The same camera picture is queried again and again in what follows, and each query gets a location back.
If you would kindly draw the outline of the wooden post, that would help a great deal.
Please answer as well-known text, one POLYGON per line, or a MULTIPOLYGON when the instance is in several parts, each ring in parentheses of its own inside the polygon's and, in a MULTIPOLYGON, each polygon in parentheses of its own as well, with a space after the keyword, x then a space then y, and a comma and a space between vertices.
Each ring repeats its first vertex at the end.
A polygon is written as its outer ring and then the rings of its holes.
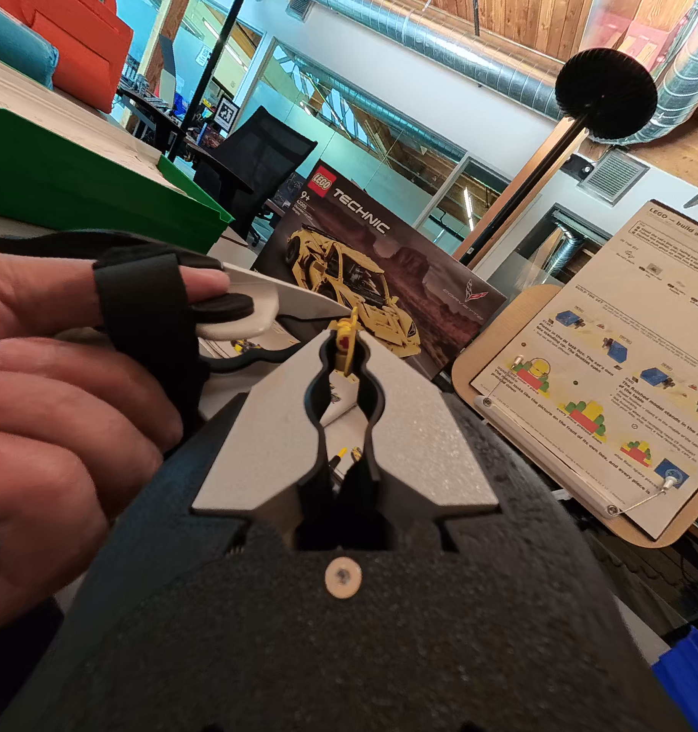
POLYGON ((456 249, 454 260, 470 270, 479 265, 586 136, 587 128, 582 121, 568 117, 560 121, 456 249))

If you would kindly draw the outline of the lego instruction booklet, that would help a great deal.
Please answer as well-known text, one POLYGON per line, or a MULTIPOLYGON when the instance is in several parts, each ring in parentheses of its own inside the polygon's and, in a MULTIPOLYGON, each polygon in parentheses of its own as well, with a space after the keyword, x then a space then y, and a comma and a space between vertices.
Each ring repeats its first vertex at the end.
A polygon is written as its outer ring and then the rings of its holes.
MULTIPOLYGON (((221 342, 202 339, 200 340, 200 351, 201 354, 205 356, 228 360, 247 355, 261 349, 277 352, 299 344, 300 342, 297 338, 289 334, 288 331, 286 331, 277 322, 274 322, 271 325, 270 330, 253 337, 252 339, 221 342)), ((255 361, 254 363, 240 368, 236 372, 226 375, 211 376, 202 391, 202 397, 199 404, 199 411, 202 418, 209 419, 215 416, 216 413, 237 393, 250 391, 255 383, 260 382, 276 367, 276 364, 268 363, 266 361, 255 361)), ((340 387, 356 383, 359 387, 359 379, 357 376, 351 374, 348 377, 345 377, 341 372, 333 371, 330 375, 331 403, 332 385, 336 383, 340 387)))

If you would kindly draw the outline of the yellow lego beam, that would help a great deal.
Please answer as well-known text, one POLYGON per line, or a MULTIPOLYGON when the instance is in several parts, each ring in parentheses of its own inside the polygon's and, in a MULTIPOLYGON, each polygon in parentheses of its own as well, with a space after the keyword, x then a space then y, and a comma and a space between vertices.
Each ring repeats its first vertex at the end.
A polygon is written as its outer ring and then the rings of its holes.
POLYGON ((339 322, 339 330, 337 331, 337 348, 343 357, 343 365, 337 366, 337 369, 348 377, 353 369, 353 357, 355 352, 356 334, 358 330, 358 308, 354 307, 348 318, 343 318, 339 322))

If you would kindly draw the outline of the lego set box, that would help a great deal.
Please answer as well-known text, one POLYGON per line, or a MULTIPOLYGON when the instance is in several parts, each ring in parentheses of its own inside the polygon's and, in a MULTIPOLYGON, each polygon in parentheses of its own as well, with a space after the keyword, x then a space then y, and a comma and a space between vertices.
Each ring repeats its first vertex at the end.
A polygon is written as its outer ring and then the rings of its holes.
POLYGON ((253 270, 356 308, 362 328, 429 380, 506 302, 322 160, 253 270))

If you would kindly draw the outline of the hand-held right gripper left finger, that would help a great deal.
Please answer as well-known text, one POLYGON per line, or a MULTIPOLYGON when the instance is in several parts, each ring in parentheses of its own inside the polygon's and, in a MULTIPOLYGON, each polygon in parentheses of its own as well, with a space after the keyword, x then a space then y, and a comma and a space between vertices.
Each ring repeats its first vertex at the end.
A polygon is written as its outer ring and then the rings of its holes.
POLYGON ((295 529, 303 519, 298 483, 317 465, 321 430, 308 388, 327 375, 323 331, 252 387, 191 508, 200 515, 259 520, 295 529))

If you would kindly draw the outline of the person's left hand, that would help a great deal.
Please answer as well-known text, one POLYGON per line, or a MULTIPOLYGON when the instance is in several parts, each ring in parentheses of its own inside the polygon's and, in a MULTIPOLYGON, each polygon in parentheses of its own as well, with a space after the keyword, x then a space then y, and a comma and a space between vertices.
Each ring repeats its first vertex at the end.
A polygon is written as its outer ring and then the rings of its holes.
POLYGON ((55 338, 101 321, 90 261, 0 254, 0 627, 85 573, 183 437, 140 364, 55 338))

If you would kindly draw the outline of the silver air duct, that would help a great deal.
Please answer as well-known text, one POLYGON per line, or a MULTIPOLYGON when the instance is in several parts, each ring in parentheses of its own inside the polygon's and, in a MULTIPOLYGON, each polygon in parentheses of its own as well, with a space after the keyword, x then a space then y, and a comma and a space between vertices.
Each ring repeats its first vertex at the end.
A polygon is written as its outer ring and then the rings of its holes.
POLYGON ((651 120, 638 132, 613 142, 617 146, 650 143, 687 122, 698 108, 698 18, 656 86, 658 102, 651 120))
POLYGON ((549 119, 563 113, 555 99, 562 63, 420 2, 318 1, 384 38, 549 119))

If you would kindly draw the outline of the green storage bin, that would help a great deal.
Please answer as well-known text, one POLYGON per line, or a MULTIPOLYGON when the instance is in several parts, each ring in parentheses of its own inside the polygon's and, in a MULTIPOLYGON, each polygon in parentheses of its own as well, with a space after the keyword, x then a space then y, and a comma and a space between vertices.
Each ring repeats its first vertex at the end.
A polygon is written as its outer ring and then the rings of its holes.
POLYGON ((139 172, 0 107, 0 218, 134 233, 207 253, 233 216, 159 151, 139 172))

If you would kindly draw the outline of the yellow lego block piece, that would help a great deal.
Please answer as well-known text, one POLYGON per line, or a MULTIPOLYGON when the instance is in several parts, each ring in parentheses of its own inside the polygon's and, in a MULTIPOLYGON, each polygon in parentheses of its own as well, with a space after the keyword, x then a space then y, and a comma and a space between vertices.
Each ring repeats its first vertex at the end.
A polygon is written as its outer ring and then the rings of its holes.
POLYGON ((350 318, 342 318, 338 321, 335 329, 335 365, 334 370, 346 375, 350 371, 350 362, 354 347, 354 329, 350 318), (347 334, 350 339, 348 352, 342 352, 337 346, 337 338, 347 334))

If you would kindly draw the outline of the black thin pole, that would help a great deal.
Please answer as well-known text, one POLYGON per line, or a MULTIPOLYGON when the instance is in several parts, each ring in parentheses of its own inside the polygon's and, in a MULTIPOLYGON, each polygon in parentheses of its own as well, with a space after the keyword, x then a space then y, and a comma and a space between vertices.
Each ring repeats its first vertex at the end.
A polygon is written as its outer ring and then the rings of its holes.
POLYGON ((238 14, 243 5, 244 1, 234 1, 229 8, 229 12, 226 15, 225 22, 221 27, 220 32, 218 33, 216 42, 212 50, 210 51, 209 56, 207 57, 207 62, 205 64, 201 77, 199 78, 199 82, 195 89, 194 95, 192 96, 189 107, 187 108, 186 114, 183 118, 183 122, 181 123, 178 130, 175 132, 174 142, 170 146, 167 155, 167 159, 171 162, 174 162, 175 158, 178 156, 181 143, 186 141, 189 126, 197 116, 199 105, 202 102, 204 92, 207 89, 207 85, 209 84, 210 79, 213 77, 213 72, 221 58, 223 51, 225 50, 225 45, 233 30, 234 24, 237 21, 238 14))

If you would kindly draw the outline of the grey air vent grille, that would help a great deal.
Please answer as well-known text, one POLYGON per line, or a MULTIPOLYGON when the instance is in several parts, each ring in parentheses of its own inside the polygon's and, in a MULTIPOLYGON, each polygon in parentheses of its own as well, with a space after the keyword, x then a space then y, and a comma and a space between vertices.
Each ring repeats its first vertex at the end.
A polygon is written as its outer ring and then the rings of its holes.
POLYGON ((649 172, 650 167, 621 149, 610 149, 577 188, 597 201, 616 206, 649 172))

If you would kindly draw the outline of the teal rolled mat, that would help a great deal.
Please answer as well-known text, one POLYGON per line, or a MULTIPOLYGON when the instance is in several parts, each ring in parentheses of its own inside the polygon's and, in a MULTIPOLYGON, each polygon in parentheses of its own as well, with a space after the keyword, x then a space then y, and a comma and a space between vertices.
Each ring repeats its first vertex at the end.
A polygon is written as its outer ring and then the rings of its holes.
POLYGON ((54 89, 59 52, 49 41, 0 8, 0 61, 54 89))

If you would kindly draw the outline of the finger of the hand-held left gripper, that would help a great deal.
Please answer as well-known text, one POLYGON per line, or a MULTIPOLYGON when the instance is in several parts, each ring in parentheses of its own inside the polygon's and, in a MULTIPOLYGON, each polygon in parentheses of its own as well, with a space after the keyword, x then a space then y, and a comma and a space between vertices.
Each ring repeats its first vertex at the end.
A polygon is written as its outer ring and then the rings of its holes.
POLYGON ((336 319, 347 317, 352 310, 317 292, 263 275, 253 270, 222 263, 229 277, 230 291, 257 296, 274 296, 277 299, 278 316, 294 319, 336 319))

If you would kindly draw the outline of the blue storage bin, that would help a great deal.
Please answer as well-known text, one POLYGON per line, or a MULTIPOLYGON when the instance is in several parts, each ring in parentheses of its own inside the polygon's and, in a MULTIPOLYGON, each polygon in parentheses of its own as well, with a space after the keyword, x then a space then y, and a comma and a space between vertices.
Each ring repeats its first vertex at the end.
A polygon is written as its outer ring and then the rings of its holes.
POLYGON ((698 731, 698 629, 692 626, 687 636, 661 655, 653 672, 690 726, 698 731))

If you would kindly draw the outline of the orange plastic case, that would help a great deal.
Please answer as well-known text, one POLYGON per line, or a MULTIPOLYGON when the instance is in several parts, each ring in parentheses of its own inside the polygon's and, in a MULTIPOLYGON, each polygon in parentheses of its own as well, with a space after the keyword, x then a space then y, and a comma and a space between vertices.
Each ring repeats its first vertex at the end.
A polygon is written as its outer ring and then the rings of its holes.
POLYGON ((111 113, 134 34, 116 1, 0 1, 0 9, 57 49, 55 88, 111 113))

